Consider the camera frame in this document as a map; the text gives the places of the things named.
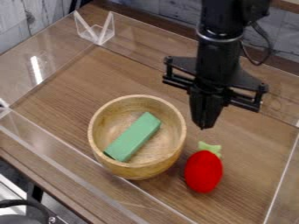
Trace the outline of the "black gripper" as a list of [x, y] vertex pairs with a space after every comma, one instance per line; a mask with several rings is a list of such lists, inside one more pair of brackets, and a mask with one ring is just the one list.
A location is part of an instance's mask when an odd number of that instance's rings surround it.
[[191, 92], [191, 119], [200, 128], [214, 127], [230, 104], [254, 112], [260, 109], [268, 87], [242, 68], [239, 54], [243, 50], [239, 41], [216, 45], [203, 43], [196, 57], [167, 56], [163, 59], [163, 82]]

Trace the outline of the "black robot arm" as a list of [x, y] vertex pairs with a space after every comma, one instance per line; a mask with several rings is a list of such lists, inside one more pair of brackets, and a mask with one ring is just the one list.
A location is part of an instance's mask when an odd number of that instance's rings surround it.
[[163, 83], [187, 91], [191, 119], [202, 129], [214, 127], [222, 110], [234, 105], [260, 110], [268, 85], [243, 70], [247, 55], [242, 38], [247, 26], [267, 34], [258, 20], [268, 15], [271, 0], [202, 0], [195, 57], [167, 56]]

